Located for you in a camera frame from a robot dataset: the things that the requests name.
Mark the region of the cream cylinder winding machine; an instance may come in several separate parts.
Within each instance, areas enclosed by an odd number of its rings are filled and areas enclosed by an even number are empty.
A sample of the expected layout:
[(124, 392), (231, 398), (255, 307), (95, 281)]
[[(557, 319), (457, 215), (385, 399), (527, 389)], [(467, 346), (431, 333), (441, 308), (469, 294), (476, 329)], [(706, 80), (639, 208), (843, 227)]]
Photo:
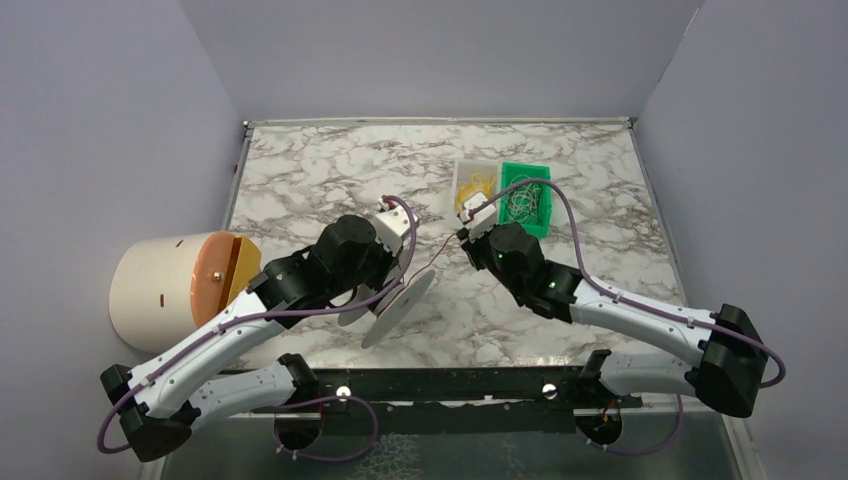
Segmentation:
[(222, 312), (260, 267), (258, 246), (227, 231), (139, 241), (114, 272), (111, 323), (130, 346), (162, 353)]

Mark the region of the white plastic bin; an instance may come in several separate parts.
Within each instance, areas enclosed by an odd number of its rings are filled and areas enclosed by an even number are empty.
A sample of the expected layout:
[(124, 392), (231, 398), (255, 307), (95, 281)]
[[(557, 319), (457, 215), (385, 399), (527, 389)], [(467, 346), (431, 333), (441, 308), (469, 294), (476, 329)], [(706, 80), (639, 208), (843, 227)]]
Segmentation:
[(453, 213), (462, 210), (463, 203), (481, 192), (491, 198), (500, 190), (501, 163), (494, 160), (458, 159), (454, 162), (451, 202)]

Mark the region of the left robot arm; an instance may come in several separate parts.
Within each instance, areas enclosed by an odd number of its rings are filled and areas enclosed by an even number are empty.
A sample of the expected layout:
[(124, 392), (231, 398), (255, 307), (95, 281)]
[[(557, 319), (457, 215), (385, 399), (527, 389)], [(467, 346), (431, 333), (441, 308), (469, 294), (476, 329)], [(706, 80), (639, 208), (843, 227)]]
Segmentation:
[(318, 379), (299, 354), (220, 377), (252, 348), (311, 316), (347, 313), (385, 296), (408, 266), (406, 244), (418, 220), (396, 207), (372, 219), (343, 215), (318, 240), (270, 261), (222, 312), (174, 347), (128, 368), (115, 364), (101, 383), (142, 462), (164, 457), (201, 426), (256, 408), (316, 398)]

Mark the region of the white perforated cable spool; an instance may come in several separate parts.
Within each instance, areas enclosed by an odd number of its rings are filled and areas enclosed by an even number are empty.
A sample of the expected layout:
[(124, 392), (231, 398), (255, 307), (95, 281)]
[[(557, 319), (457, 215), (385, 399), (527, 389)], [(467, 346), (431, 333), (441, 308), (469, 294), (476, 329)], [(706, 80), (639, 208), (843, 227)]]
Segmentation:
[(361, 347), (368, 349), (377, 345), (413, 310), (427, 292), (435, 275), (436, 272), (430, 267), (421, 269), (409, 281), (402, 280), (378, 302), (339, 314), (338, 325), (346, 327), (362, 317), (372, 316), (374, 322), (363, 338)]

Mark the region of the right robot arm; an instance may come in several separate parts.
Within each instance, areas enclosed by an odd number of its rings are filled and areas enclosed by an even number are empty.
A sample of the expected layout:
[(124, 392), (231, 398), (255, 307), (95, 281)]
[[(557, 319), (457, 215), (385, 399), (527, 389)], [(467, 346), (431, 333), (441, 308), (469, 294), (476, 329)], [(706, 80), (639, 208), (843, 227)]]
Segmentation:
[(610, 394), (686, 395), (728, 416), (752, 415), (768, 356), (743, 309), (676, 307), (594, 281), (575, 267), (546, 259), (538, 239), (517, 224), (479, 234), (462, 228), (458, 238), (472, 266), (490, 272), (518, 306), (660, 349), (640, 359), (610, 354), (602, 360), (596, 378)]

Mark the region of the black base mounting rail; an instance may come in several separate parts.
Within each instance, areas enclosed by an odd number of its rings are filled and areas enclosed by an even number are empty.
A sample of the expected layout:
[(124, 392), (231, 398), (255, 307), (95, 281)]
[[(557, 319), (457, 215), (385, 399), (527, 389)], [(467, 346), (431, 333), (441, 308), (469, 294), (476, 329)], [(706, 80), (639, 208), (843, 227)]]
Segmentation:
[(285, 411), (261, 407), (292, 436), (572, 433), (580, 418), (639, 408), (614, 397), (583, 366), (318, 369), (321, 404)]

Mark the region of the green plastic bin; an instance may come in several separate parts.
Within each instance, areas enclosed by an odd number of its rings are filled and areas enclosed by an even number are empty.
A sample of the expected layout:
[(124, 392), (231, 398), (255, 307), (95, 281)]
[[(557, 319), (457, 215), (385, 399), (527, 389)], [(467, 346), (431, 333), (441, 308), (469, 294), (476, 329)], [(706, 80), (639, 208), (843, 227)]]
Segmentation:
[[(550, 168), (541, 165), (504, 162), (501, 166), (501, 189), (529, 178), (551, 179)], [(518, 223), (537, 238), (548, 236), (552, 201), (546, 184), (520, 186), (499, 200), (499, 224)]]

